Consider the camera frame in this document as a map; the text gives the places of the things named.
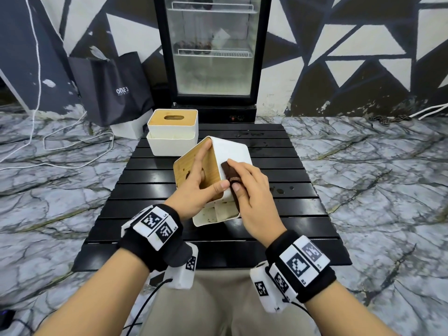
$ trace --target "wooden lid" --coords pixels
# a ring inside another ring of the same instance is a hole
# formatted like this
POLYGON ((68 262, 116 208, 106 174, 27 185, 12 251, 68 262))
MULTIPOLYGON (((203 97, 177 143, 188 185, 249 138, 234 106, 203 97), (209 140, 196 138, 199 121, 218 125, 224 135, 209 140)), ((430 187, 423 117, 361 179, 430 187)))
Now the wooden lid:
POLYGON ((149 120, 149 126, 194 126, 197 110, 156 110, 149 120))
MULTIPOLYGON (((191 167, 193 166, 194 157, 200 150, 202 144, 210 138, 202 140, 198 145, 194 146, 192 150, 187 152, 183 157, 176 160, 173 165, 174 178, 176 179, 177 187, 181 186, 183 182, 187 179, 187 175, 190 173, 191 167)), ((207 151, 204 159, 202 160, 202 168, 204 169, 205 178, 204 181, 199 185, 199 188, 205 189, 210 185, 213 185, 217 181, 221 180, 220 171, 218 169, 218 163, 216 162, 215 151, 213 150, 213 145, 207 151)), ((222 198, 224 194, 220 193, 214 197, 211 202, 222 198)))

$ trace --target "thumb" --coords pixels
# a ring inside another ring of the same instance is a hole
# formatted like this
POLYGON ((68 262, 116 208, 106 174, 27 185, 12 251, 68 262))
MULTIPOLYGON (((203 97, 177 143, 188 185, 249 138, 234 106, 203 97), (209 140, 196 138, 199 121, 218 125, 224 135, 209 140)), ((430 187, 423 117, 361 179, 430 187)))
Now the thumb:
POLYGON ((209 202, 211 198, 215 197, 217 194, 220 194, 226 191, 230 187, 230 183, 228 180, 217 181, 213 185, 202 190, 203 199, 205 202, 209 202))
POLYGON ((244 186, 242 186, 240 183, 233 183, 232 189, 237 195, 238 203, 240 204, 240 208, 246 207, 249 205, 249 195, 247 193, 247 190, 244 186))

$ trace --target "pants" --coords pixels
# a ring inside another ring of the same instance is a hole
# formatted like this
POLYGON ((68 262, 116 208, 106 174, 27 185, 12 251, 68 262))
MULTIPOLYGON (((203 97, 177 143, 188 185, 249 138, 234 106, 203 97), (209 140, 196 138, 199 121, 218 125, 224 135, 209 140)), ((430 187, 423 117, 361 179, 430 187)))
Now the pants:
POLYGON ((291 305, 268 314, 249 270, 196 271, 190 290, 162 287, 140 336, 314 336, 309 316, 291 305))

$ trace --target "forearm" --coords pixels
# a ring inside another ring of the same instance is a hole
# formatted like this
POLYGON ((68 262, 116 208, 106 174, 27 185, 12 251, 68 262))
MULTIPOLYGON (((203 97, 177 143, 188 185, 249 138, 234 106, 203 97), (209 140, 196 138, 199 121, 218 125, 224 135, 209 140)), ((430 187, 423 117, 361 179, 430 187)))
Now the forearm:
POLYGON ((118 249, 36 336, 119 335, 148 276, 148 268, 138 257, 118 249))
POLYGON ((322 335, 397 336, 338 281, 305 303, 305 307, 322 335))

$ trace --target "black table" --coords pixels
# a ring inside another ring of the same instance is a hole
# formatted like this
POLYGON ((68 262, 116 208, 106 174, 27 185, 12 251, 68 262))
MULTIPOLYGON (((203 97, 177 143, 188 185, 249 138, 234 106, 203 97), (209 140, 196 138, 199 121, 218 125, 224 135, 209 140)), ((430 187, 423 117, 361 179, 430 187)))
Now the black table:
MULTIPOLYGON (((331 265, 351 265, 349 254, 323 208, 310 178, 280 124, 199 124, 199 140, 211 135, 244 143, 255 166, 269 177, 280 217, 288 229, 306 235, 331 265)), ((115 252, 120 227, 141 209, 163 203, 176 189, 177 158, 155 157, 143 137, 96 220, 72 271, 96 271, 115 252)), ((183 222, 184 240, 198 246, 198 269, 251 268, 265 260, 265 248, 241 219, 195 227, 183 222)))

